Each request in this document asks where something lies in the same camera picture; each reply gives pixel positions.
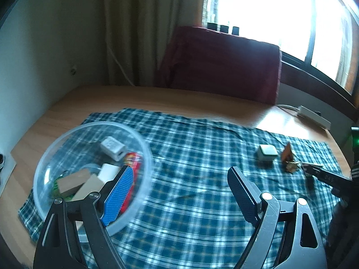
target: window pane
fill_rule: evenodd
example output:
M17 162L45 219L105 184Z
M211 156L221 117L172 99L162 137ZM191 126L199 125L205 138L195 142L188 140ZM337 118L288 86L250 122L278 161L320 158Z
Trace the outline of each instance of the window pane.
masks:
M312 66L351 93L358 64L358 38L353 34L358 35L358 25L353 23L341 0L315 0L315 4L317 25Z
M311 33L311 0L210 0L208 21L239 27L239 35L276 44L301 60Z

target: red chair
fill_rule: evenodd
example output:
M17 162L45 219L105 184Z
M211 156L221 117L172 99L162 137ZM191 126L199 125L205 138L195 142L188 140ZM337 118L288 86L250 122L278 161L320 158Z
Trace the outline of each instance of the red chair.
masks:
M274 105L281 72L278 46L205 28L176 29L155 86L216 93Z

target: window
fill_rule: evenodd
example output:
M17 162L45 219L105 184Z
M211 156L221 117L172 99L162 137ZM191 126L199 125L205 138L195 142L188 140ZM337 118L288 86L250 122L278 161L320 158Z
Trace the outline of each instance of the window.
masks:
M358 72L358 8L343 0L205 0L204 25L239 27L239 35L278 45L283 61L352 101Z

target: beige curtain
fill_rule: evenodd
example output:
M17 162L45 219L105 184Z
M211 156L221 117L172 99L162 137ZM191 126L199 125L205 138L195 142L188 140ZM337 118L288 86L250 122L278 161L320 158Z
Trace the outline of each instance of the beige curtain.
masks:
M204 0L105 0L109 82L152 86L178 25L202 24Z

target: bowl rim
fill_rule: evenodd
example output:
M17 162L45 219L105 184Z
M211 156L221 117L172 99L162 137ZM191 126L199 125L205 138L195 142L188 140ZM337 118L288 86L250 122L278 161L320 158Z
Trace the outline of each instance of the bowl rim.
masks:
M139 142L140 146L143 150L142 160L145 162L145 166L147 167L146 173L144 173L141 186L137 192L137 195L139 197L135 197L133 201L131 202L130 206L126 209L126 211L122 214L122 219L132 219L135 214L138 211L139 206L142 204L145 196L147 196L150 191L152 190L152 185L143 185L143 183L150 182L151 183L151 177L153 174L153 156L151 149L148 145L148 143L145 141L142 135L140 135L136 130L133 128L124 125L122 123L112 122L112 121L96 121L96 122L90 122L86 124L82 124L80 126L77 126L75 128L72 128L71 130L63 133L60 135L52 144L49 145L49 147L46 149L46 151L41 156L39 163L37 164L35 175L34 175L34 181L33 181L33 197L34 197L34 203L35 208L37 212L39 213L42 221L45 220L47 213L42 209L37 193L37 182L40 175L40 167L44 165L45 156L51 151L61 140L63 140L66 136L72 134L73 132L76 132L80 129L89 127L89 126L97 126L97 125L111 125L111 126L117 126L119 128L122 128L133 135L133 137ZM113 236L115 233L123 229L127 224L120 225L119 226L119 220L120 218L116 219L114 222L112 222L109 226L106 227L107 232L110 236ZM87 236L85 234L79 234L79 239L81 243L87 242Z

